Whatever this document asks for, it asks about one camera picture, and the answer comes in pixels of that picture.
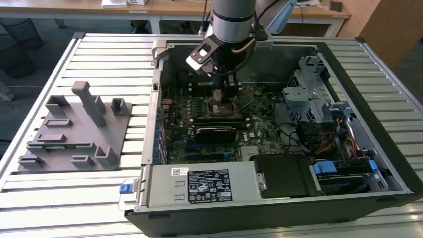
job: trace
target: wooden desk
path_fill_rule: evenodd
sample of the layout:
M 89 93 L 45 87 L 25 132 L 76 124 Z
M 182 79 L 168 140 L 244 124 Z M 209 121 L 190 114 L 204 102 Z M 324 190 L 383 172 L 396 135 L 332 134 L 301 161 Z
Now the wooden desk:
M 49 19 L 149 20 L 153 34 L 160 34 L 161 20 L 200 21 L 204 3 L 188 0 L 149 0 L 146 5 L 101 9 L 101 0 L 0 0 L 0 17 Z M 325 36 L 336 37 L 349 13 L 317 7 L 294 9 L 288 23 L 328 24 Z
M 149 13 L 160 16 L 158 20 L 196 20 L 202 17 L 204 3 L 189 0 L 153 0 Z M 328 24 L 325 37 L 336 37 L 345 19 L 351 17 L 348 11 L 324 10 L 316 6 L 296 8 L 290 14 L 288 23 Z

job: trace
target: white label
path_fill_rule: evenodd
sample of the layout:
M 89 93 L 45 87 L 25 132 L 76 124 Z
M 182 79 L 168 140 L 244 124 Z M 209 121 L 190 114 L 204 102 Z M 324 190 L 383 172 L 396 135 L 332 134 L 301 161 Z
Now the white label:
M 129 13 L 146 14 L 146 11 L 129 11 Z
M 172 175 L 186 175 L 188 167 L 172 168 Z
M 228 197 L 228 196 L 230 196 L 229 192 L 217 193 L 217 197 Z

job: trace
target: motherboard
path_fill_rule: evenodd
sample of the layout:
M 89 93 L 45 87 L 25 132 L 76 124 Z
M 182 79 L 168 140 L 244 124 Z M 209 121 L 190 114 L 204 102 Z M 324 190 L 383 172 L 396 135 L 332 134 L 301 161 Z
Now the motherboard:
M 277 95 L 261 85 L 246 85 L 216 102 L 204 88 L 200 95 L 189 88 L 165 88 L 166 164 L 248 161 L 256 154 L 282 153 L 273 122 Z

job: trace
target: cardboard box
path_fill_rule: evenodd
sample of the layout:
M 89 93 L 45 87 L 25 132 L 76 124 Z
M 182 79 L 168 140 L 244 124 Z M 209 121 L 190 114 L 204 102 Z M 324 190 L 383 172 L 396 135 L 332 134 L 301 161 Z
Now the cardboard box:
M 128 4 L 145 5 L 148 0 L 128 0 Z

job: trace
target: blue latch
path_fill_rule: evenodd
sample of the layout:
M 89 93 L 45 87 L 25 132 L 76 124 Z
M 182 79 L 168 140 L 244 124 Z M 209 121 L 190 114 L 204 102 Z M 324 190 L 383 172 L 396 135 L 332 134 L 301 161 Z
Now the blue latch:
M 229 158 L 229 155 L 232 154 L 232 152 L 224 152 L 224 159 L 226 160 Z
M 371 169 L 375 171 L 375 170 L 377 170 L 377 164 L 376 164 L 376 161 L 373 161 L 373 160 L 369 160 L 368 161 L 368 164 L 369 164 L 369 167 L 371 167 Z
M 324 174 L 324 173 L 336 173 L 335 163 L 332 161 L 317 161 L 312 165 L 312 169 L 314 174 Z
M 118 193 L 120 194 L 130 194 L 130 193 L 133 193 L 133 184 L 121 184 Z

